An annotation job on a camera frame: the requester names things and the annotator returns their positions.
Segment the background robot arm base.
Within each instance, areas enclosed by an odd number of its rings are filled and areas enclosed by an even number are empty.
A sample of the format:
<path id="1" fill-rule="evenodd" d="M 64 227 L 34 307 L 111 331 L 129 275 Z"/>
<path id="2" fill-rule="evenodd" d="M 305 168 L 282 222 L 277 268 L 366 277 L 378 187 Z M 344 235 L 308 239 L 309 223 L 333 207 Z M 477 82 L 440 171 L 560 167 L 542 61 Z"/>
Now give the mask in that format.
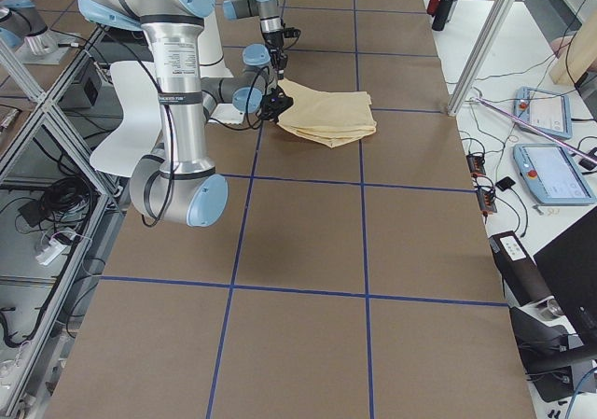
<path id="1" fill-rule="evenodd" d="M 48 27 L 32 0 L 1 1 L 1 38 L 24 64 L 59 65 L 70 45 Z"/>

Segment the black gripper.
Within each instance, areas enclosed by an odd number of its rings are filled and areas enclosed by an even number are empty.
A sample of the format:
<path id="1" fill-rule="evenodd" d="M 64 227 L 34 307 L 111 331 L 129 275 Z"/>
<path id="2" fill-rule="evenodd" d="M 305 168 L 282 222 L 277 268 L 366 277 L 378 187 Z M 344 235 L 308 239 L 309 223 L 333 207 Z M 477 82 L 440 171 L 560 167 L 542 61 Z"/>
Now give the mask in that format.
<path id="1" fill-rule="evenodd" d="M 275 90 L 274 92 L 264 96 L 261 101 L 260 110 L 259 110 L 259 119 L 260 120 L 269 120 L 269 121 L 278 121 L 279 116 L 275 111 L 274 101 L 272 100 L 279 90 Z"/>
<path id="2" fill-rule="evenodd" d="M 263 41 L 272 58 L 274 58 L 274 68 L 277 73 L 277 80 L 285 78 L 285 69 L 288 63 L 288 56 L 284 52 L 284 33 L 281 30 L 275 32 L 265 32 Z"/>

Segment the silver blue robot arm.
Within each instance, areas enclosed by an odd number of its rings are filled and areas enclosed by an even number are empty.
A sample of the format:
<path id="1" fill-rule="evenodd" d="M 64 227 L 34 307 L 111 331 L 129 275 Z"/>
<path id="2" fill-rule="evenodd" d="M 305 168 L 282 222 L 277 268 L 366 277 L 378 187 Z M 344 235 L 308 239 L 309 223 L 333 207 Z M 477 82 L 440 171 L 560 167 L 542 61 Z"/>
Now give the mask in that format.
<path id="1" fill-rule="evenodd" d="M 260 32 L 271 56 L 277 77 L 283 79 L 287 65 L 285 53 L 285 24 L 278 0 L 224 0 L 224 16 L 228 20 L 259 18 Z"/>
<path id="2" fill-rule="evenodd" d="M 287 56 L 278 0 L 226 0 L 229 19 L 257 16 L 262 43 L 243 50 L 240 77 L 202 77 L 198 40 L 215 0 L 77 0 L 81 14 L 103 26 L 140 31 L 154 59 L 151 80 L 160 104 L 162 141 L 136 164 L 132 203 L 145 226 L 162 220 L 208 227 L 223 213 L 228 183 L 208 157 L 204 126 L 221 104 L 276 119 L 293 101 L 278 86 Z"/>

